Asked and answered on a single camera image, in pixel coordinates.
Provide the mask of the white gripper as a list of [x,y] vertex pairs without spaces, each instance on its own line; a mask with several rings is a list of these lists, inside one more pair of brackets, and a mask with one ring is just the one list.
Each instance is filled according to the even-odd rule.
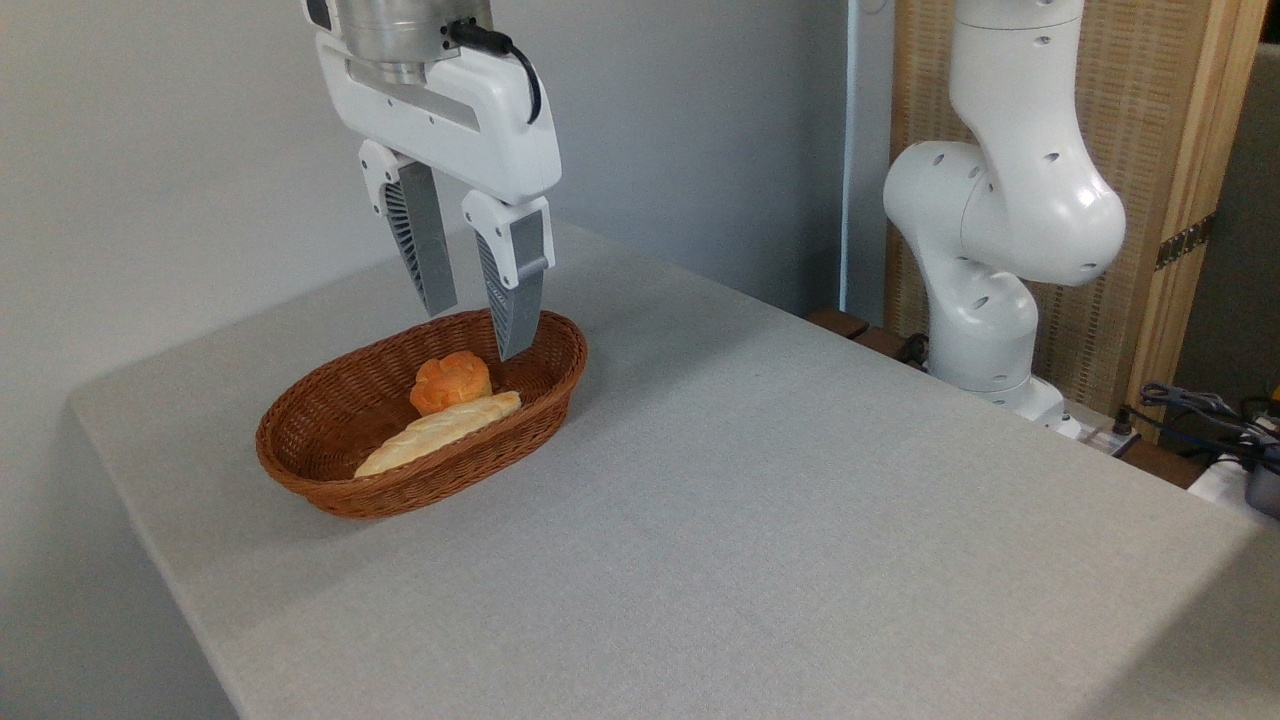
[[540,196],[562,173],[534,64],[488,12],[320,12],[315,29],[335,111],[367,138],[358,159],[370,202],[428,315],[458,302],[434,168],[475,188],[462,209],[498,354],[503,363],[520,355],[534,342],[544,273],[556,265]]

